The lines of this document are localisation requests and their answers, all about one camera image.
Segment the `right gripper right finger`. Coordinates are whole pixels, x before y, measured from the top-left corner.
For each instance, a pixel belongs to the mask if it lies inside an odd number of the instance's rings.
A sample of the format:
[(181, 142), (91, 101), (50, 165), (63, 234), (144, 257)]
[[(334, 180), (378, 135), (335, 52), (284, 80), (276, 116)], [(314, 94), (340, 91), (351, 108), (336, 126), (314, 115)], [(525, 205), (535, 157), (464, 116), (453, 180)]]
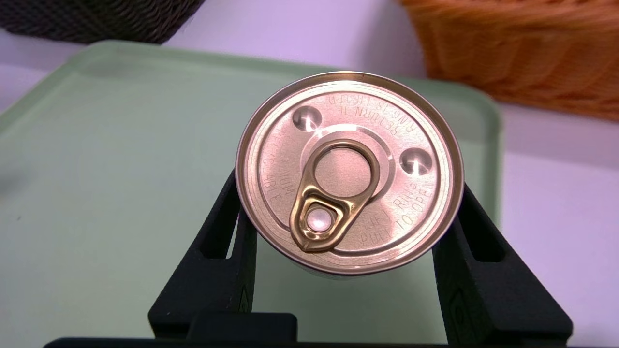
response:
[(469, 188), (432, 249), (451, 346), (565, 346), (570, 317), (506, 241)]

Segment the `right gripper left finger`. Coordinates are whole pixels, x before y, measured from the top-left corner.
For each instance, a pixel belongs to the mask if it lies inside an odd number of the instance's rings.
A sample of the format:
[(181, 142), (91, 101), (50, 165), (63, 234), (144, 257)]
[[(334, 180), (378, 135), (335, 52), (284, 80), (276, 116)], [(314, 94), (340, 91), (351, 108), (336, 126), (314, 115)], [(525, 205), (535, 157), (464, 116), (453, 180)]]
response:
[(257, 230), (245, 213), (235, 174), (226, 179), (202, 227), (148, 311), (157, 338), (186, 338), (202, 311), (252, 309)]

